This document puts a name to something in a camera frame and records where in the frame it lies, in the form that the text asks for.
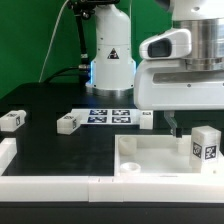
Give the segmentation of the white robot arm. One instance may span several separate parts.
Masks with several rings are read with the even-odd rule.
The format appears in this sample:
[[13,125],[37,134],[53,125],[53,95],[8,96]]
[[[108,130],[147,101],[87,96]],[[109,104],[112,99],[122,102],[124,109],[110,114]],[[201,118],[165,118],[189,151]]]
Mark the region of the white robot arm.
[[224,0],[154,0],[172,27],[144,40],[141,62],[131,56],[130,21],[113,5],[96,6],[97,54],[88,90],[134,92],[140,110],[224,108]]

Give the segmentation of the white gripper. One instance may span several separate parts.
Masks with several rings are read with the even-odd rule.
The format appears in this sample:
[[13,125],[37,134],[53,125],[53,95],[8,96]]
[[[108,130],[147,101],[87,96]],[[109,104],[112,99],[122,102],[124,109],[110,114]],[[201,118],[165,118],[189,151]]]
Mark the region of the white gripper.
[[181,138],[174,111],[224,109],[224,70],[188,71],[183,60],[143,60],[135,75],[134,104],[165,111],[171,134]]

